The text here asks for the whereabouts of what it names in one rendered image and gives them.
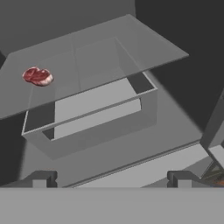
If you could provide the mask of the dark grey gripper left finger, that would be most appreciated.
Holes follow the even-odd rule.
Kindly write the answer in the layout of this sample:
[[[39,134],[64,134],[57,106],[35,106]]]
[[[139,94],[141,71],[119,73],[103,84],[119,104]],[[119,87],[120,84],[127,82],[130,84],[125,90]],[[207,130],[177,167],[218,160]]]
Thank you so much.
[[[34,171],[26,178],[7,184],[5,187],[15,188],[57,188],[56,171]]]

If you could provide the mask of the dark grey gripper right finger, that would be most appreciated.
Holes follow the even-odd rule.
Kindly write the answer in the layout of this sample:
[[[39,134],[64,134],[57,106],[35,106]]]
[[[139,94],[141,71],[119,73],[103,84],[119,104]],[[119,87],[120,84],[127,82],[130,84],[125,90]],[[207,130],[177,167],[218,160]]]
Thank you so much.
[[[167,179],[167,186],[174,188],[216,187],[216,184],[202,180],[190,171],[168,171]]]

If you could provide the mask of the clear fridge drawer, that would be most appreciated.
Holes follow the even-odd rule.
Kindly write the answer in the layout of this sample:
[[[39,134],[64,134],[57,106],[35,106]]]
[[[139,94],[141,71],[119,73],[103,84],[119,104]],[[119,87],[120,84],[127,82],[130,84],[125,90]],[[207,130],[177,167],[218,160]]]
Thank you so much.
[[[145,71],[26,111],[22,136],[50,159],[156,123],[158,88]]]

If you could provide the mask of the glass fridge shelf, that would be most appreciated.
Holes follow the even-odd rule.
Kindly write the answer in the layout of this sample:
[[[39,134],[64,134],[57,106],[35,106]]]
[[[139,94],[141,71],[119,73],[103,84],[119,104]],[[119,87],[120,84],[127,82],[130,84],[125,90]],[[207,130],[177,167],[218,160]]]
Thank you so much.
[[[12,52],[0,69],[0,119],[187,56],[131,15]],[[53,82],[26,82],[31,67],[47,69]]]

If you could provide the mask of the red raw steak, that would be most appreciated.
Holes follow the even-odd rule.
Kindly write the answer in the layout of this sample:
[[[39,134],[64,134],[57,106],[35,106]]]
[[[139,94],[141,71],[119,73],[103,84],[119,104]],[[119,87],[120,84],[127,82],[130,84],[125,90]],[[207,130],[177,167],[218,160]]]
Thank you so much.
[[[37,66],[27,69],[22,77],[26,82],[39,87],[48,86],[53,82],[53,75],[47,69],[39,69]]]

